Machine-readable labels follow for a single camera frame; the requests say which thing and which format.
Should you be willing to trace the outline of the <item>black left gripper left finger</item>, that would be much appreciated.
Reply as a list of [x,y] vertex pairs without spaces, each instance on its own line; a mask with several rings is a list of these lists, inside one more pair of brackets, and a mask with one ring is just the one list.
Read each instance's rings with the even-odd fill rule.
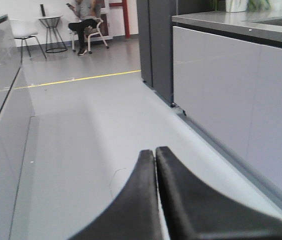
[[126,184],[112,203],[73,240],[161,240],[157,178],[152,150],[139,153]]

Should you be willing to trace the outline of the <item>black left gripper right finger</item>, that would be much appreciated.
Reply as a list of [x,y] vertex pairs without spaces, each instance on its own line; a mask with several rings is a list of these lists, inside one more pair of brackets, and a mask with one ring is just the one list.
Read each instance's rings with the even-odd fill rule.
[[163,213],[172,240],[282,240],[282,221],[208,186],[167,146],[155,150]]

